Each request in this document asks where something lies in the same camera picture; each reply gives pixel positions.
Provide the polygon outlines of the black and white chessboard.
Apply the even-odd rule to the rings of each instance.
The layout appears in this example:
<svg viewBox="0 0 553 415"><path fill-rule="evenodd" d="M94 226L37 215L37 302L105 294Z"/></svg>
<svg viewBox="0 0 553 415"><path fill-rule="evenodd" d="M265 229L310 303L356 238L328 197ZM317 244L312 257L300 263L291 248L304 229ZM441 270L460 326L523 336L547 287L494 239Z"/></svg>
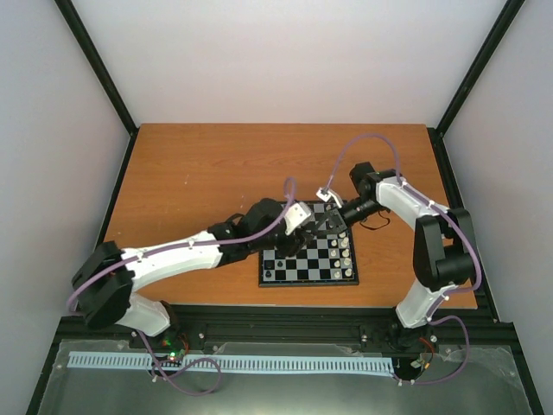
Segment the black and white chessboard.
<svg viewBox="0 0 553 415"><path fill-rule="evenodd" d="M277 261L284 262L277 268ZM353 275L344 277L344 270L351 268ZM358 268L353 245L353 233L344 233L312 239L294 257L285 258L276 250L264 250L259 254L258 285L277 286L330 286L357 285ZM272 280L266 280L266 271L273 273Z"/></svg>

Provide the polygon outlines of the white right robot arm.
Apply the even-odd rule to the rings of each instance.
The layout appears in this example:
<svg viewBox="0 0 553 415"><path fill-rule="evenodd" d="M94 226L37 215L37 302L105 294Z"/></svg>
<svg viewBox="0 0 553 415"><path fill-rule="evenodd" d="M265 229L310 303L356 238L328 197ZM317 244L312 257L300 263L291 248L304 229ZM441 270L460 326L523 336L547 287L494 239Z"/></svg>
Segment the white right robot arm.
<svg viewBox="0 0 553 415"><path fill-rule="evenodd" d="M376 171L370 163L358 163L349 176L358 194L355 199L343 202L329 186L316 192L322 201L336 204L321 221L329 233L341 233L384 211L393 212L414 232L415 280L385 331L390 347L404 351L424 334L450 296L480 287L482 269L471 216L463 208L430 200L394 169Z"/></svg>

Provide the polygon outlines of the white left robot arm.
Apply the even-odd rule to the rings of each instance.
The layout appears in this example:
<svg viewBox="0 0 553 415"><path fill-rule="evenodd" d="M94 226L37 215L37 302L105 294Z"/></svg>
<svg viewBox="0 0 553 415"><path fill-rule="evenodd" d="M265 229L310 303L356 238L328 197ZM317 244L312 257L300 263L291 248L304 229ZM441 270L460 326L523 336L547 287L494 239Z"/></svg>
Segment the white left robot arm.
<svg viewBox="0 0 553 415"><path fill-rule="evenodd" d="M68 302L79 308L89 329L120 325L170 348L179 340L180 327L169 306L141 296L142 288L186 272L237 263L263 250L293 255L307 242L312 216L302 201L281 204L264 198L246 214L235 214L185 239L142 248L104 242L73 276Z"/></svg>

